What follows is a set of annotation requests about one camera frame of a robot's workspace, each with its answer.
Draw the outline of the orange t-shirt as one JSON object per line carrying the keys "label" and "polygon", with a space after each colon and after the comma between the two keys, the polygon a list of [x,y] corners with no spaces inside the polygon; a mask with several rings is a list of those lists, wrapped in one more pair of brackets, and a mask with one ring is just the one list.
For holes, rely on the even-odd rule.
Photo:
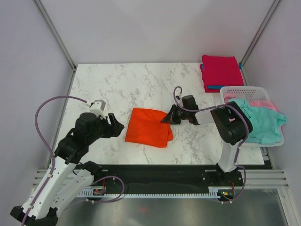
{"label": "orange t-shirt", "polygon": [[161,123],[167,113],[145,108],[134,108],[129,120],[125,141],[157,148],[167,147],[174,136],[169,124]]}

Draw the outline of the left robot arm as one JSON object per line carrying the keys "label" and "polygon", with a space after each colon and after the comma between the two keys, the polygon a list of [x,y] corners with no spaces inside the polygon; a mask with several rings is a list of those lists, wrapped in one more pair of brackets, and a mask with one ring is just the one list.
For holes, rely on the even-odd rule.
{"label": "left robot arm", "polygon": [[76,168],[89,146],[100,138],[118,137],[124,125],[113,113],[101,117],[82,113],[68,134],[59,142],[52,164],[34,191],[21,206],[15,206],[10,215],[24,226],[54,226],[62,211],[87,186],[103,181],[101,166],[88,161],[66,186],[63,182]]}

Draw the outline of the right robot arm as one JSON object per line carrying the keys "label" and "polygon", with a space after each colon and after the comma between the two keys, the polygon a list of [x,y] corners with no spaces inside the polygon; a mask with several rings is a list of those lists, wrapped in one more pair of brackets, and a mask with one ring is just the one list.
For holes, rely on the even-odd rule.
{"label": "right robot arm", "polygon": [[184,108],[172,105],[169,113],[160,121],[178,125],[188,120],[193,125],[214,123],[222,139],[222,155],[218,161],[221,169],[215,179],[220,185],[227,185],[232,180],[232,171],[238,167],[238,155],[242,144],[247,140],[253,126],[241,108],[235,102],[199,109],[197,105]]}

